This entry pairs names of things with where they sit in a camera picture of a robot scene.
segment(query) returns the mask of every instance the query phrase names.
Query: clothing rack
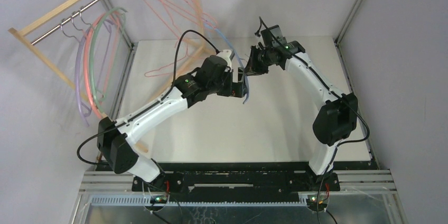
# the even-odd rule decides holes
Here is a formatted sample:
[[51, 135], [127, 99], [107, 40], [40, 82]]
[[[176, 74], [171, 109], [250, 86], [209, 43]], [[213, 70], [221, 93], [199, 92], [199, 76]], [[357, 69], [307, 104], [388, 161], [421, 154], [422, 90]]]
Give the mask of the clothing rack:
[[[49, 20], [51, 20], [54, 17], [60, 15], [65, 10], [67, 10], [68, 8], [70, 8], [71, 6], [73, 6], [75, 3], [79, 2], [79, 1], [80, 0], [67, 0], [66, 2], [64, 2], [61, 5], [59, 5], [58, 7], [56, 7], [55, 9], [49, 11], [48, 13], [46, 13], [45, 15], [40, 17], [39, 19], [35, 20], [30, 25], [24, 27], [20, 31], [16, 30], [13, 27], [8, 30], [16, 39], [18, 39], [24, 46], [26, 46], [34, 55], [36, 55], [36, 57], [38, 57], [45, 65], [47, 65], [54, 73], [56, 73], [56, 75], [60, 79], [62, 79], [68, 86], [70, 86], [73, 90], [75, 89], [75, 85], [74, 85], [73, 81], [70, 80], [35, 45], [38, 44], [39, 42], [41, 42], [42, 40], [44, 40], [45, 38], [47, 38], [48, 36], [50, 36], [52, 33], [56, 32], [63, 25], [65, 25], [68, 22], [70, 22], [74, 17], [77, 17], [78, 15], [81, 15], [82, 12], [86, 11], [87, 9], [89, 9], [90, 7], [92, 7], [93, 5], [95, 5], [96, 3], [98, 3], [101, 0], [92, 0], [91, 2], [86, 4], [85, 6], [82, 6], [80, 8], [80, 10], [78, 10], [77, 12], [74, 12], [72, 15], [70, 15], [67, 18], [63, 18], [63, 20], [61, 21], [60, 24], [58, 24], [57, 26], [51, 28], [50, 30], [48, 30], [47, 32], [42, 34], [40, 37], [38, 37], [35, 40], [33, 40], [32, 42], [30, 42], [26, 38], [26, 36], [29, 35], [30, 33], [34, 32], [35, 30], [37, 30], [39, 27], [41, 27], [43, 24], [45, 24]], [[201, 21], [202, 7], [201, 7], [201, 4], [200, 4], [200, 0], [194, 0], [194, 2], [195, 2], [195, 14], [196, 14], [197, 21], [198, 21], [197, 23], [199, 25], [198, 32], [200, 32], [201, 34], [204, 34], [204, 25], [203, 25], [203, 23]], [[190, 57], [190, 59], [188, 61], [186, 61], [181, 67], [178, 68], [178, 72], [179, 72], [178, 75], [183, 74], [185, 72], [185, 70], [188, 68], [188, 66], [192, 63], [192, 61], [194, 61], [194, 58], [200, 56], [202, 53], [206, 52], [206, 53], [209, 53], [209, 54], [213, 54], [213, 51], [211, 51], [210, 49], [206, 48], [206, 43], [205, 43], [204, 40], [201, 40], [200, 43], [197, 43], [195, 41], [186, 40], [185, 39], [184, 42], [194, 46], [195, 48], [197, 48], [197, 50]], [[161, 91], [166, 89], [170, 84], [171, 84], [171, 81], [167, 82], [161, 88]], [[84, 93], [81, 93], [81, 97], [83, 98], [84, 101], [88, 101], [88, 97]]]

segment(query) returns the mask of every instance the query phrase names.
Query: white table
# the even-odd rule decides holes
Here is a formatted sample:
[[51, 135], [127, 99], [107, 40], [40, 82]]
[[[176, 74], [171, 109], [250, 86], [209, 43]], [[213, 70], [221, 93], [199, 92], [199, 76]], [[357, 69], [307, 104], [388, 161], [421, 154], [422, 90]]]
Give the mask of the white table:
[[[332, 83], [349, 93], [333, 40], [329, 36], [287, 38], [305, 47], [314, 64]], [[230, 39], [242, 58], [252, 38]], [[172, 75], [147, 78], [144, 73], [174, 61], [176, 40], [140, 41], [119, 116], [148, 102]], [[227, 49], [224, 41], [212, 42]], [[179, 58], [185, 54], [181, 49]], [[172, 66], [161, 72], [172, 72]], [[211, 95], [162, 122], [142, 138], [145, 155], [159, 162], [289, 162], [308, 161], [318, 140], [312, 124], [318, 113], [299, 82], [280, 67], [249, 77], [250, 100]], [[350, 139], [363, 134], [358, 123]], [[366, 143], [341, 146], [336, 161], [368, 161]]]

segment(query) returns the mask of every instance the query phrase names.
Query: white wall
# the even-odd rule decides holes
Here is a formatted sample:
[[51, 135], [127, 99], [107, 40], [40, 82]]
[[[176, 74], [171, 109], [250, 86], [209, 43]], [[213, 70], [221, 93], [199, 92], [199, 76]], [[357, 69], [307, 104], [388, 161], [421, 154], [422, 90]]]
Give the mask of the white wall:
[[[129, 10], [134, 20], [129, 23], [133, 40], [173, 39], [174, 35], [156, 18], [141, 0], [113, 0]], [[149, 3], [168, 23], [171, 22], [163, 6], [156, 0]], [[185, 1], [174, 0], [187, 7]], [[258, 16], [266, 24], [278, 24], [284, 36], [333, 36], [342, 27], [355, 0], [202, 0], [204, 12], [211, 14], [229, 38], [253, 37], [258, 27]], [[173, 13], [183, 32], [194, 27]]]
[[446, 223], [448, 0], [366, 0], [342, 47], [409, 223]]
[[[77, 159], [76, 148], [97, 130], [97, 119], [90, 120], [93, 126], [84, 127], [75, 109], [74, 91], [7, 31], [25, 27], [66, 0], [0, 1], [1, 223], [68, 223], [88, 167]], [[80, 5], [39, 28], [36, 34]], [[103, 12], [98, 5], [83, 17], [91, 22]], [[70, 24], [64, 30], [79, 37]], [[78, 47], [74, 39], [58, 31], [37, 47], [73, 79]], [[94, 160], [97, 150], [91, 144], [82, 153]]]

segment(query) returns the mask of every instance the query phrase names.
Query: robotic arm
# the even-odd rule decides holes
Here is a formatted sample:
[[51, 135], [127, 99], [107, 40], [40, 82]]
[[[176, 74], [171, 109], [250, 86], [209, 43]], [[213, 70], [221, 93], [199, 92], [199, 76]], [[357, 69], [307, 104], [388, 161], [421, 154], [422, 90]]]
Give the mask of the robotic arm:
[[297, 41], [286, 41], [278, 25], [261, 31], [258, 45], [251, 47], [245, 72], [248, 76], [265, 74], [272, 65], [292, 74], [311, 95], [319, 110], [313, 131], [320, 144], [309, 162], [316, 181], [320, 176], [325, 177], [329, 163], [327, 171], [332, 170], [335, 143], [349, 137], [356, 128], [354, 111], [358, 110], [358, 100], [354, 94], [345, 95], [324, 77]]
[[97, 146], [112, 170], [129, 172], [146, 182], [159, 174], [157, 164], [135, 149], [135, 144], [149, 130], [174, 114], [190, 108], [208, 95], [243, 97], [246, 94], [244, 70], [238, 68], [238, 82], [232, 81], [231, 60], [234, 53], [223, 50], [206, 58], [201, 67], [179, 76], [159, 98], [135, 112], [112, 122], [108, 117], [100, 121]]

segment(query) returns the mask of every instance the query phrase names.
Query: metal hook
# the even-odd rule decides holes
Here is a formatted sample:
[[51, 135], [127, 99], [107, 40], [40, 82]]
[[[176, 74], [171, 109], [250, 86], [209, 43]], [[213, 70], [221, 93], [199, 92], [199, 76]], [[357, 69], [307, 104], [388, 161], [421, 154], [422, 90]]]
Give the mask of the metal hook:
[[93, 29], [94, 26], [93, 26], [91, 23], [87, 23], [87, 22], [85, 22], [84, 19], [82, 18], [81, 10], [82, 10], [83, 8], [84, 8], [83, 6], [79, 8], [79, 17], [81, 18], [81, 21], [84, 22], [85, 25], [89, 25], [90, 28]]
[[75, 25], [74, 22], [73, 22], [73, 15], [74, 15], [75, 13], [76, 13], [76, 12], [71, 13], [71, 16], [70, 16], [71, 24], [73, 24], [73, 27], [74, 27], [76, 30], [79, 30], [79, 31], [84, 32], [83, 29], [79, 29], [79, 28], [77, 28], [76, 25]]
[[64, 28], [62, 27], [62, 23], [65, 21], [65, 19], [62, 19], [61, 20], [61, 23], [59, 24], [59, 27], [61, 28], [61, 31], [62, 31], [62, 33], [66, 36], [66, 37], [68, 37], [68, 38], [74, 38], [74, 39], [76, 39], [76, 41], [78, 41], [78, 43], [79, 43], [79, 40], [78, 40], [78, 38], [76, 38], [76, 36], [74, 36], [74, 35], [67, 35], [65, 32], [64, 32]]

